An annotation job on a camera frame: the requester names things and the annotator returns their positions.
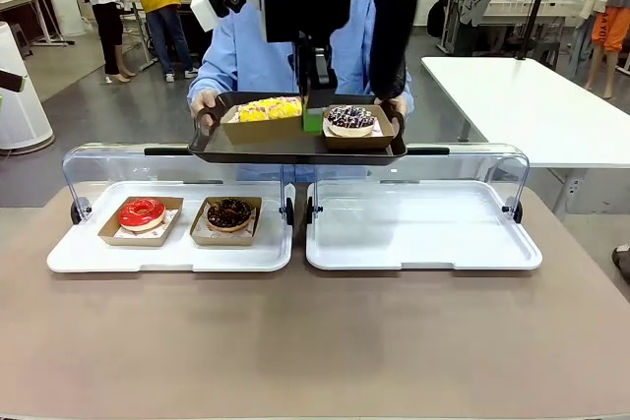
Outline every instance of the display case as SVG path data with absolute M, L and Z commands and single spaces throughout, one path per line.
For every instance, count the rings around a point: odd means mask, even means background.
M 186 146 L 97 144 L 68 152 L 63 172 L 74 225 L 48 256 L 54 271 L 272 271 L 290 259 L 295 189 L 280 165 L 207 163 Z M 204 246 L 192 238 L 205 199 L 217 197 L 261 203 L 249 246 Z M 172 205 L 164 241 L 116 246 L 113 234 L 103 237 L 107 224 L 117 228 L 116 214 L 130 198 L 161 199 L 167 210 Z
M 408 146 L 387 166 L 319 166 L 306 256 L 322 270 L 532 270 L 527 158 L 503 145 Z

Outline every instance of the blue shirt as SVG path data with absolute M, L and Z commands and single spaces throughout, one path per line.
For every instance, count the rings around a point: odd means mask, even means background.
M 331 35 L 337 93 L 371 94 L 370 48 L 374 32 L 373 0 L 351 0 L 349 21 Z M 211 47 L 204 55 L 199 76 L 190 85 L 188 103 L 199 92 L 214 89 L 297 93 L 295 75 L 288 62 L 290 42 L 268 43 L 262 34 L 260 12 L 245 4 L 240 13 L 221 19 Z M 407 74 L 405 96 L 413 110 Z

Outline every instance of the white tray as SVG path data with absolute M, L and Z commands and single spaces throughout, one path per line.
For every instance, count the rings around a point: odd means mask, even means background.
M 160 248 L 108 246 L 98 232 L 130 196 L 182 197 L 184 205 L 170 235 Z M 208 196 L 262 197 L 263 207 L 254 244 L 249 247 L 197 246 L 190 227 Z M 295 188 L 285 187 L 295 202 Z M 280 183 L 237 185 L 182 184 L 181 182 L 126 181 L 111 185 L 93 203 L 88 221 L 74 225 L 48 255 L 48 267 L 56 272 L 139 270 L 272 271 L 283 268 L 291 255 L 292 227 L 280 208 Z
M 317 192 L 324 211 L 307 227 L 306 258 L 322 270 L 532 270 L 542 261 L 483 182 L 324 182 Z

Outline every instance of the table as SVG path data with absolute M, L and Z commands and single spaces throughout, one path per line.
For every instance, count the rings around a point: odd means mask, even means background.
M 140 40 L 142 42 L 142 49 L 145 53 L 145 64 L 140 66 L 140 71 L 144 71 L 152 67 L 158 59 L 155 58 L 147 47 L 147 36 L 145 35 L 145 27 L 140 19 L 140 11 L 143 10 L 142 4 L 140 0 L 127 0 L 131 4 L 131 10 L 134 13 L 134 17 L 136 18 L 136 24 L 138 25 L 138 32 L 140 33 Z M 180 0 L 182 5 L 190 4 L 191 0 Z
M 0 247 L 3 416 L 630 412 L 630 305 L 529 190 L 540 269 L 468 276 L 320 272 L 301 247 L 267 274 L 55 274 L 70 203 Z
M 39 6 L 39 0 L 0 0 L 0 12 L 5 10 L 14 9 L 16 7 L 20 7 L 26 4 L 33 4 L 35 8 L 35 14 L 37 15 L 37 22 L 39 23 L 39 27 L 43 32 L 42 41 L 35 41 L 32 43 L 34 46 L 68 46 L 70 43 L 66 41 L 61 32 L 57 29 L 57 24 L 55 23 L 54 18 L 50 14 L 50 10 L 48 9 L 48 5 L 43 2 L 43 5 L 46 9 L 46 13 L 48 14 L 48 18 L 51 20 L 51 23 L 54 25 L 55 32 L 59 39 L 52 39 L 50 33 L 48 31 L 48 27 L 46 26 L 46 20 L 41 12 L 41 7 Z
M 491 0 L 482 25 L 509 27 L 524 24 L 530 14 L 533 0 Z M 543 0 L 536 16 L 537 25 L 558 24 L 562 32 L 567 17 L 576 15 L 576 3 L 571 1 Z M 460 24 L 461 0 L 448 0 L 446 18 L 438 49 L 445 54 L 452 54 Z M 503 29 L 493 51 L 498 51 L 505 41 L 507 29 Z
M 533 59 L 422 58 L 465 121 L 531 167 L 568 169 L 553 207 L 563 218 L 590 168 L 630 168 L 630 116 Z

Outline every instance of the gray floor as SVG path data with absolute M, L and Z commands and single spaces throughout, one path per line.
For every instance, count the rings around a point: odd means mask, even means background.
M 420 65 L 438 54 L 435 41 L 415 35 L 409 46 L 409 72 L 416 111 L 408 123 L 408 142 L 451 142 L 461 116 Z M 132 66 L 143 62 L 140 49 L 127 53 Z M 0 162 L 0 207 L 41 207 L 65 185 L 61 160 L 66 151 L 89 142 L 185 143 L 192 136 L 186 106 L 188 82 L 167 84 L 159 66 L 141 73 L 131 85 L 103 83 L 101 69 L 55 94 L 44 109 L 57 137 L 48 149 Z
M 417 32 L 411 38 L 408 68 L 412 76 L 415 112 L 407 124 L 408 143 L 453 142 L 460 132 L 461 114 L 420 64 L 421 57 L 439 54 L 435 40 L 424 32 Z M 144 62 L 139 48 L 127 53 L 126 57 L 132 69 Z M 561 56 L 558 65 L 560 74 L 566 62 L 567 56 Z M 578 84 L 584 81 L 586 73 L 584 69 L 580 71 L 576 79 Z M 630 78 L 618 75 L 617 93 L 612 103 L 624 111 L 630 111 L 629 90 Z M 29 210 L 1 208 L 41 207 L 64 187 L 61 161 L 66 151 L 73 147 L 89 142 L 187 143 L 193 131 L 185 100 L 187 91 L 187 81 L 168 84 L 163 80 L 159 66 L 153 66 L 139 74 L 132 84 L 113 86 L 103 83 L 102 69 L 98 69 L 52 96 L 44 103 L 44 109 L 57 137 L 56 142 L 46 150 L 0 161 L 0 217 L 7 217 L 0 220 L 15 223 L 17 218 L 26 221 L 32 215 Z M 481 140 L 475 131 L 472 131 L 471 139 Z M 611 190 L 615 185 L 621 187 L 622 192 L 616 193 L 616 205 L 630 213 L 630 199 L 627 197 L 630 171 L 602 171 L 593 176 L 590 174 L 589 178 L 594 181 L 594 188 L 605 189 L 609 195 L 615 194 Z M 552 205 L 561 187 L 560 182 L 543 169 L 532 170 L 528 186 L 548 206 Z M 620 279 L 609 259 L 614 245 L 630 240 L 630 216 L 571 215 L 565 224 L 619 290 L 630 298 L 628 286 Z M 5 237 L 10 234 L 8 230 L 0 233 Z
M 48 100 L 103 64 L 100 40 L 96 29 L 73 37 L 75 44 L 67 47 L 34 47 L 25 64 L 39 100 Z M 128 51 L 139 44 L 136 36 L 125 34 L 123 48 Z

